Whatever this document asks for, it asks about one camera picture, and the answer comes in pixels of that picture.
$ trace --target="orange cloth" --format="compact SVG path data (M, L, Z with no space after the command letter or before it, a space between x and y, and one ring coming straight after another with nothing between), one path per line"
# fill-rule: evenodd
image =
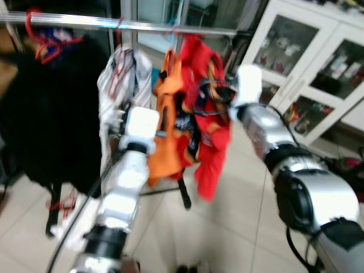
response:
M176 119L176 105L174 95L183 88L181 75L181 61L174 51L169 50L164 58L161 72L165 71L166 78L158 78L154 89L157 96L157 111L160 114L158 130L162 123L166 132L165 138L155 138L156 151L148 158L149 179L148 185L153 187L162 177L167 177L181 171L181 163L177 153L176 142L173 136Z

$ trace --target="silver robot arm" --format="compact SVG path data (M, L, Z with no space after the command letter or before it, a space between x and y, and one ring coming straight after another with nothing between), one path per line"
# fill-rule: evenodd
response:
M307 237L326 273L364 273L364 231L357 224L359 204L354 191L300 148L277 114L249 105L257 102L261 82L259 68L239 68L238 93L229 115L242 123L257 156L272 174L280 218Z

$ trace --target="cabinet handle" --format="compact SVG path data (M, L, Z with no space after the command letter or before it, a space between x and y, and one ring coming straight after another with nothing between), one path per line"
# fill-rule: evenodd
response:
M295 95L297 95L297 93L299 92L299 90L302 88L302 86L304 85L305 81L301 80L298 84L297 84L297 88L296 90L294 90L292 92L292 94L289 95L289 99L293 100L293 98L295 97Z
M286 88L287 86L288 86L288 84L292 81L292 79L293 79L293 76L291 75L291 76L289 76L288 78L287 78L287 81L286 81L286 83L283 85L283 86L281 86L280 88L282 89L282 91L279 93L279 96L281 97L281 96L283 96L283 90L284 90L284 88Z

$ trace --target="black garment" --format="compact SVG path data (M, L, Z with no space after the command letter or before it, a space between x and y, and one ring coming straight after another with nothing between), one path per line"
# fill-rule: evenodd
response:
M86 193L100 176L96 83L107 56L87 37L69 49L47 66L0 55L18 67L0 99L0 134L31 180L47 188L68 181Z

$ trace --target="red cloth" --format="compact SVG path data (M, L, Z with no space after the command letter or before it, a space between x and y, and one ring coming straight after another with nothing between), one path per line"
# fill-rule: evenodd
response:
M182 108L177 114L175 123L175 135L179 157L182 167L188 167L196 162L200 166L195 172L195 180L198 183L198 193L206 201L214 197L218 179L221 175L226 149L230 142L230 122L219 115L202 117L193 115L191 108L196 101L199 92L195 92L200 81L208 78L208 67L214 60L212 67L216 80L224 80L224 68L218 53L207 47L197 36L189 36L185 39L180 53L182 61L182 77L184 80L185 99ZM205 108L215 109L212 101L207 100ZM184 130L184 121L189 120L190 130ZM174 178L181 178L178 173Z

